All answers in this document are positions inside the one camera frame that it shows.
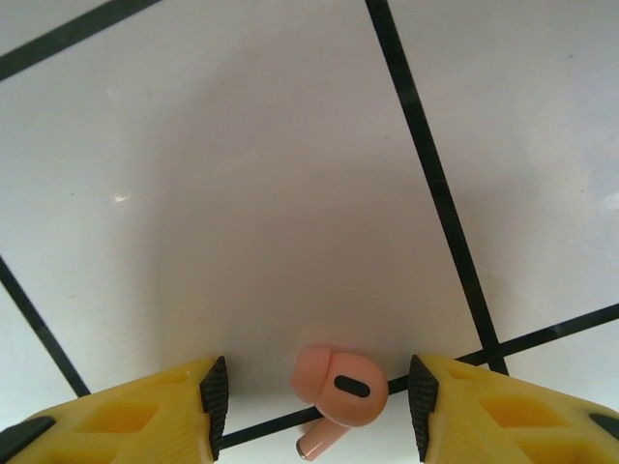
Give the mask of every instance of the earbud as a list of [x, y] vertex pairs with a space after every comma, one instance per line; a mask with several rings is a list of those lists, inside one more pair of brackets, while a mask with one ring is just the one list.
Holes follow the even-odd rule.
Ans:
[[297, 358], [290, 385], [325, 417], [297, 442], [299, 455], [313, 461], [351, 427], [374, 421], [385, 408], [389, 387], [374, 362], [350, 353], [310, 347]]

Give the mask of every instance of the black line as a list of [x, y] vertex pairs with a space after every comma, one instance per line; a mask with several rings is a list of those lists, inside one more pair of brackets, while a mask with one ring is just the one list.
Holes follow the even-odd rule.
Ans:
[[410, 71], [398, 30], [387, 0], [366, 0], [369, 16], [380, 42], [387, 68], [396, 87], [404, 118], [415, 142], [419, 160], [426, 175], [436, 212], [440, 218], [457, 274], [468, 302], [482, 347], [489, 354], [492, 370], [507, 374], [505, 360], [498, 354], [499, 345], [492, 318], [487, 308], [482, 285], [477, 277], [456, 204], [447, 184], [441, 160], [429, 129], [413, 74]]
[[110, 0], [0, 56], [0, 82], [161, 0]]
[[[555, 324], [545, 329], [540, 329], [526, 335], [518, 336], [499, 344], [498, 351], [501, 356], [510, 356], [530, 348], [549, 343], [550, 341], [563, 338], [564, 336], [584, 332], [588, 329], [619, 320], [619, 304], [614, 304], [597, 311], [575, 317], [568, 321]], [[468, 355], [460, 356], [457, 361], [473, 365], [481, 365], [489, 361], [485, 350], [479, 350]], [[408, 376], [402, 375], [389, 381], [389, 394], [405, 392], [407, 389]], [[306, 422], [320, 419], [322, 415], [316, 408], [308, 408], [296, 413], [288, 414], [281, 418], [269, 420], [253, 425], [237, 432], [223, 436], [223, 449], [241, 445], [251, 440], [280, 432], [286, 428], [301, 425]]]
[[71, 388], [74, 389], [75, 394], [77, 396], [90, 394], [88, 387], [86, 387], [86, 384], [84, 384], [84, 381], [75, 370], [67, 354], [64, 352], [53, 333], [49, 330], [49, 327], [23, 291], [19, 282], [17, 282], [9, 266], [7, 266], [4, 259], [2, 259], [2, 256], [0, 256], [0, 280], [23, 317], [28, 321], [28, 324], [45, 347], [45, 350], [47, 350], [47, 353], [49, 353], [54, 360], [62, 372], [62, 375], [65, 376]]

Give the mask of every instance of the pink earbud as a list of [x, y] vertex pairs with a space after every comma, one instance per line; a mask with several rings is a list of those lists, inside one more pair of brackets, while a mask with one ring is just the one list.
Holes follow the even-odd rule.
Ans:
[[374, 362], [350, 353], [332, 354], [326, 347], [301, 352], [290, 385], [299, 398], [313, 403], [325, 416], [297, 442], [297, 451], [307, 461], [313, 461], [351, 427], [374, 421], [389, 396], [385, 374]]

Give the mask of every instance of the white surface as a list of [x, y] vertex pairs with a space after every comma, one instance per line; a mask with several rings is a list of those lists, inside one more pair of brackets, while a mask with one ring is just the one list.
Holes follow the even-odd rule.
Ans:
[[619, 321], [510, 356], [519, 379], [619, 411]]
[[619, 301], [619, 3], [391, 2], [501, 340]]
[[56, 364], [0, 285], [0, 431], [75, 398]]
[[234, 394], [289, 392], [312, 342], [390, 377], [480, 348], [363, 4], [166, 0], [0, 101], [0, 244], [93, 391], [225, 354]]
[[[500, 338], [617, 303], [617, 4], [392, 5]], [[0, 121], [0, 251], [94, 391], [226, 354], [230, 432], [302, 406], [307, 343], [390, 376], [480, 347], [363, 2], [164, 0], [0, 83]], [[9, 357], [1, 424], [70, 394], [5, 306], [0, 360], [59, 384]], [[509, 366], [604, 401], [615, 326]], [[321, 460], [416, 458], [401, 394]]]
[[74, 19], [105, 0], [0, 0], [0, 54]]

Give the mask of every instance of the yellow plastic part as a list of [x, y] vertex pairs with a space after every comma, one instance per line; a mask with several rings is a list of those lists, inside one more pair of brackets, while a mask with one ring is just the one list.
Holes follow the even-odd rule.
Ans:
[[190, 362], [41, 411], [56, 423], [10, 464], [212, 463], [199, 384], [215, 359]]
[[596, 403], [438, 356], [420, 356], [438, 380], [428, 464], [619, 464], [619, 440], [589, 415]]

